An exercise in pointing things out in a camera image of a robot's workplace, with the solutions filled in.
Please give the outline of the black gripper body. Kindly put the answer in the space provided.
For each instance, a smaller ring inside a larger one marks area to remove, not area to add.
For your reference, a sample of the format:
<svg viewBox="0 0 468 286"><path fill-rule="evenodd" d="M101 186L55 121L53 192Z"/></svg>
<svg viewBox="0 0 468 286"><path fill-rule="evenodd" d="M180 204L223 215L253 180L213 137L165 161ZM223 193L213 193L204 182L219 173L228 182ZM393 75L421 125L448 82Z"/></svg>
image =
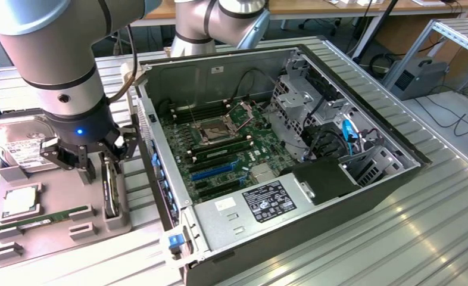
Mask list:
<svg viewBox="0 0 468 286"><path fill-rule="evenodd" d="M57 116L47 111L44 115L57 137L67 144L88 145L103 139L115 142L120 137L105 95L93 108L79 115Z"/></svg>

